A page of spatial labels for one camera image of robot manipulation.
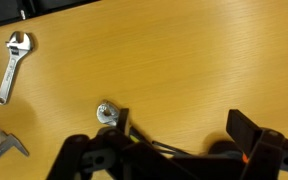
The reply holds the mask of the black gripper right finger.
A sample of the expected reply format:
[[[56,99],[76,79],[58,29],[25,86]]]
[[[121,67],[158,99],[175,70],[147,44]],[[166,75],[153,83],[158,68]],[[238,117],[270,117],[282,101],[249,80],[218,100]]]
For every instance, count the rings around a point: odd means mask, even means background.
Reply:
[[[247,156],[241,180],[278,180],[288,173],[288,139],[280,132],[259,127],[237,109],[228,113],[226,131]]]

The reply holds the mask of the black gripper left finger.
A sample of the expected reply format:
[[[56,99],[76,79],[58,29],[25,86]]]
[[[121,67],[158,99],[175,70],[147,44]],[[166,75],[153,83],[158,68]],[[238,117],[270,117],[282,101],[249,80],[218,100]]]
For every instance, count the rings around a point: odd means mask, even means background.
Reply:
[[[103,169],[111,169],[113,177],[118,177],[123,166],[115,151],[104,141],[105,131],[106,128],[100,129],[93,139],[85,134],[66,138],[47,180],[90,180],[94,171]]]

